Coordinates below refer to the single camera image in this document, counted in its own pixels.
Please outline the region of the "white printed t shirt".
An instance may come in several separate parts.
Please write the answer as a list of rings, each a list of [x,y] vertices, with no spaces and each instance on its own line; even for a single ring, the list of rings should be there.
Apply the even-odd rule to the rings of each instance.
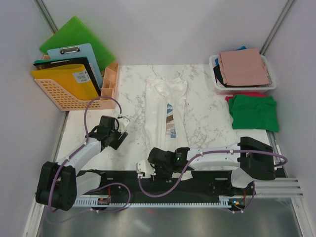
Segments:
[[[189,146],[184,126],[187,87],[180,78],[147,78],[144,131],[148,154],[153,148],[174,152]]]

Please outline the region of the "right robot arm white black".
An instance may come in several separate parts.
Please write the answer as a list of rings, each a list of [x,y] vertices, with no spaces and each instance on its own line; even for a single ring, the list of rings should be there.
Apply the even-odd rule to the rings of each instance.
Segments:
[[[271,146],[251,137],[241,137],[230,146],[215,149],[177,148],[163,151],[153,148],[147,159],[158,179],[170,180],[193,178],[193,171],[229,171],[227,191],[238,194],[255,180],[271,181],[276,178],[275,162]]]

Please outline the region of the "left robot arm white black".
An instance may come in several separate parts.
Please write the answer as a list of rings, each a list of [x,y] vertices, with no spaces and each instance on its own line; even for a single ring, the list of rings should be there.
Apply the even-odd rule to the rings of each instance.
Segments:
[[[108,181],[95,171],[80,175],[82,168],[105,148],[117,150],[128,136],[127,117],[102,116],[99,125],[86,136],[81,145],[64,158],[47,161],[41,168],[35,200],[51,208],[68,211],[81,195],[95,191],[104,194]]]

